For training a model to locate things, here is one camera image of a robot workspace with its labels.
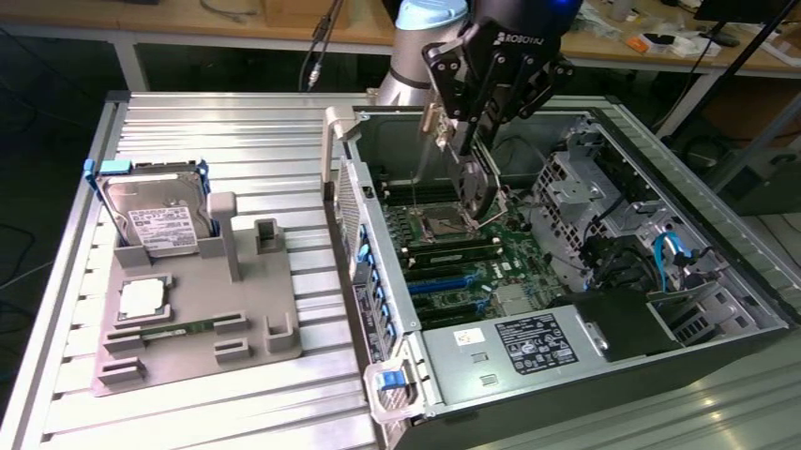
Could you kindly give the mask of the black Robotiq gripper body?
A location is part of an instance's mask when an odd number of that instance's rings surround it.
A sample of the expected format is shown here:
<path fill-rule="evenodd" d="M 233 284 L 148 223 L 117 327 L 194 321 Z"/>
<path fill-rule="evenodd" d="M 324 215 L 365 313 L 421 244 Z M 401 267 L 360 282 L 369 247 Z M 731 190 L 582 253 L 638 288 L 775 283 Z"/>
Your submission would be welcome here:
<path fill-rule="evenodd" d="M 507 59 L 528 55 L 549 61 L 560 50 L 582 1 L 473 1 L 468 28 L 460 35 L 469 62 L 488 62 L 496 54 Z"/>

